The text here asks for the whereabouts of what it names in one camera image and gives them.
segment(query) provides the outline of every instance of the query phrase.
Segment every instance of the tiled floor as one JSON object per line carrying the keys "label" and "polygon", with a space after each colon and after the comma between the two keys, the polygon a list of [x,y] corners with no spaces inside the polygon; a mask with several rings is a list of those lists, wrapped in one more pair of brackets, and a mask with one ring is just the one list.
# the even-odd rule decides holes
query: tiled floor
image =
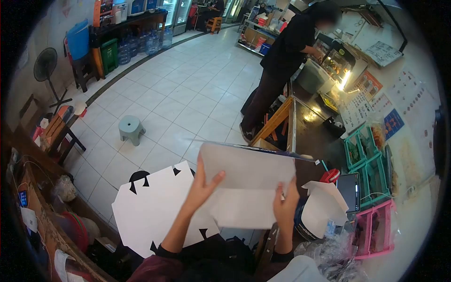
{"label": "tiled floor", "polygon": [[[239,110],[258,85],[262,67],[260,56],[234,46],[237,35],[237,27],[206,34],[150,59],[102,93],[74,123],[72,131],[86,151],[73,148],[65,166],[79,194],[106,222],[115,227],[111,203],[137,170],[153,173],[183,160],[196,170],[203,140],[246,144]],[[139,54],[132,63],[144,57]],[[71,85],[67,97],[72,104],[85,101],[125,69],[120,66],[99,82],[92,79],[86,93]],[[120,141],[124,115],[138,117],[146,129],[137,147]],[[222,232],[247,244],[258,240],[253,230]]]}

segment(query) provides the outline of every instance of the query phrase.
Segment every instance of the black shirt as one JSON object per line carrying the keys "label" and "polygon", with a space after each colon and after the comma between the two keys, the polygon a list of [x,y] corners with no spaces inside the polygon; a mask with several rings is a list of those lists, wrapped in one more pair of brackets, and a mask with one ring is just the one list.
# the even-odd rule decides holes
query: black shirt
{"label": "black shirt", "polygon": [[297,14],[274,41],[260,65],[271,75],[288,81],[307,55],[300,51],[314,42],[315,23],[310,16]]}

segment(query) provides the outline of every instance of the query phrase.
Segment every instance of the wooden chair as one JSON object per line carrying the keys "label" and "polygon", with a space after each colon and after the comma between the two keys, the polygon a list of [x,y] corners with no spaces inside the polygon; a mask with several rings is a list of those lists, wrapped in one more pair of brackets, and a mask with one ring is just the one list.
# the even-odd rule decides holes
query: wooden chair
{"label": "wooden chair", "polygon": [[212,29],[210,34],[214,34],[215,30],[218,30],[218,33],[219,33],[219,31],[221,30],[221,23],[222,23],[222,17],[208,19],[206,27],[209,27]]}

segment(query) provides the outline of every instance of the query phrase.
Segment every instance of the white wall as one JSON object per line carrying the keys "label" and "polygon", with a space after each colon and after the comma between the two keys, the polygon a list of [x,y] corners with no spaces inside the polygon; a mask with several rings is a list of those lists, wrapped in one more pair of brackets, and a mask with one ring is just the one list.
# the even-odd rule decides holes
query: white wall
{"label": "white wall", "polygon": [[33,75],[33,67],[39,53],[47,47],[53,47],[58,54],[55,71],[51,75],[52,83],[59,96],[73,80],[69,59],[64,57],[63,39],[66,32],[76,23],[88,19],[92,23],[94,0],[56,0],[46,15],[37,24],[28,39],[28,61],[16,72],[7,98],[7,123],[12,130],[19,122],[18,111],[33,93],[43,105],[50,105],[53,93],[47,82],[38,82]]}
{"label": "white wall", "polygon": [[[347,13],[343,16],[343,22],[339,26],[344,32],[356,31],[360,26],[359,16],[355,13]],[[361,30],[352,38],[352,44],[365,50],[377,41],[382,41],[394,48],[399,48],[403,42],[402,36],[388,24],[382,28],[364,23]],[[409,42],[404,49],[404,56],[388,66],[377,69],[369,66],[368,71],[383,85],[383,88],[375,96],[377,98],[391,86],[398,77],[403,67],[411,69],[439,101],[438,82],[435,71],[435,62],[425,44]],[[428,180],[431,176],[425,171],[430,167],[424,167],[419,147],[411,133],[408,124],[405,124],[387,142],[393,154],[394,171],[398,174],[399,197],[395,198],[398,216],[397,222],[401,231],[400,238],[395,242],[395,250],[387,255],[367,259],[364,261],[365,270],[372,281],[397,281],[406,271],[411,261],[419,250],[435,213],[437,193],[431,193]],[[439,181],[434,178],[435,187]],[[411,185],[416,185],[416,191],[412,195],[406,194]]]}

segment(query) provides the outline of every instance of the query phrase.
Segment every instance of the light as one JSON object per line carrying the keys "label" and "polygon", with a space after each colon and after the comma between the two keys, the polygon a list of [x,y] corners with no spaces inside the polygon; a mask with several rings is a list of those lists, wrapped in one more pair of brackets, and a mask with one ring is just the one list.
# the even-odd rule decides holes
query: light
{"label": "light", "polygon": [[345,88],[346,82],[348,82],[349,76],[351,76],[351,72],[348,71],[345,73],[345,78],[343,78],[343,81],[341,82],[341,84],[338,86],[338,89],[340,89],[341,91],[343,91],[343,89]]}

